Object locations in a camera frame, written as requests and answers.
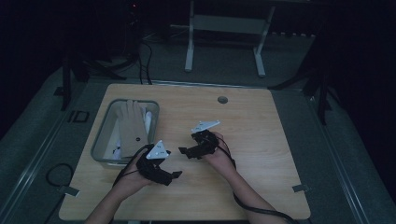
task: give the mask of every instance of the metal frame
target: metal frame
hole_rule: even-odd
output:
[[[266,20],[230,18],[219,16],[208,16],[194,14],[194,1],[190,0],[190,30],[189,45],[187,48],[186,72],[192,71],[192,61],[194,57],[194,30],[208,30],[220,32],[232,32],[243,34],[261,35],[261,40],[257,47],[253,49],[254,59],[256,61],[257,73],[259,77],[265,76],[264,65],[262,63],[262,47],[265,37],[268,35],[271,20],[274,16],[275,7],[271,7]]]

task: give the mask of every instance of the forearm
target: forearm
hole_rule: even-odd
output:
[[[130,181],[121,179],[99,202],[85,223],[108,223],[114,217],[121,203],[141,190],[147,183],[143,181]]]
[[[115,190],[111,190],[105,198],[99,202],[92,213],[85,220],[85,223],[109,223],[111,218],[116,214],[123,199]]]
[[[260,194],[258,194],[249,184],[248,182],[236,171],[231,174],[227,174],[224,176],[227,182],[230,184],[230,187],[233,190],[233,193],[236,197],[245,205],[249,207],[255,207],[265,210],[274,210],[275,208],[264,200]],[[271,215],[264,215],[256,212],[251,212],[245,210],[247,213],[247,218],[251,224],[255,223],[271,223],[271,224],[284,224],[286,221],[281,217],[275,217]]]

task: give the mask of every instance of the dark background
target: dark background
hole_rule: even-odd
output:
[[[396,201],[396,3],[388,1],[278,3],[271,32],[316,35],[304,66],[330,66],[337,91],[379,172]],[[61,66],[66,49],[93,59],[109,59],[124,28],[124,1],[2,1],[0,5],[0,118],[2,137],[46,78]],[[145,25],[168,37],[169,24],[188,24],[189,1],[145,1]],[[202,1],[203,12],[250,17],[255,11],[235,1]]]

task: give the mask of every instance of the white triangular marker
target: white triangular marker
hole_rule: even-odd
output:
[[[146,158],[148,160],[154,160],[154,159],[166,159],[168,158],[169,154],[166,152],[165,147],[163,146],[163,140],[160,140],[154,148],[151,149],[151,151],[148,153]]]
[[[215,121],[199,121],[199,124],[195,128],[191,129],[191,131],[193,133],[198,133],[198,132],[204,131],[206,129],[209,129],[211,127],[214,127],[214,126],[216,126],[218,124],[220,124],[219,120],[215,120]]]

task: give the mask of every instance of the tripod leg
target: tripod leg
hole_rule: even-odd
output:
[[[87,64],[89,64],[91,67],[95,68],[96,70],[102,72],[104,75],[107,75],[108,77],[110,77],[112,79],[121,79],[121,80],[125,80],[126,79],[126,77],[121,77],[121,76],[113,73],[110,69],[102,66],[101,64],[97,63],[94,60],[90,60],[90,59],[88,59],[87,57],[84,57],[84,56],[82,56],[82,60],[84,62],[86,62]]]
[[[313,69],[311,69],[311,70],[309,70],[307,72],[297,74],[296,76],[292,77],[291,79],[288,79],[288,80],[286,80],[286,81],[284,81],[284,82],[282,82],[282,83],[280,83],[278,85],[269,86],[269,87],[267,87],[267,89],[268,90],[274,90],[274,91],[283,90],[284,88],[288,87],[289,85],[291,85],[293,83],[296,83],[296,82],[298,82],[298,81],[300,81],[300,80],[302,80],[302,79],[304,79],[306,77],[312,77],[316,72],[317,72],[317,70],[315,68],[313,68]]]
[[[326,70],[323,72],[322,76],[322,82],[321,82],[321,87],[320,87],[320,95],[319,95],[319,102],[318,102],[318,116],[320,119],[320,122],[323,125],[326,125],[326,119],[325,119],[325,111],[326,111],[326,105],[327,105],[327,87],[328,87],[328,77],[329,77],[329,71]]]
[[[303,87],[303,93],[305,96],[314,96],[320,87],[322,81],[322,71],[318,71],[315,76],[311,76]]]
[[[71,77],[70,77],[69,58],[67,55],[64,56],[64,59],[62,61],[62,69],[63,69],[63,84],[64,84],[64,86],[62,87],[62,96],[64,98],[64,101],[61,110],[65,111],[71,100],[71,83],[70,83]]]

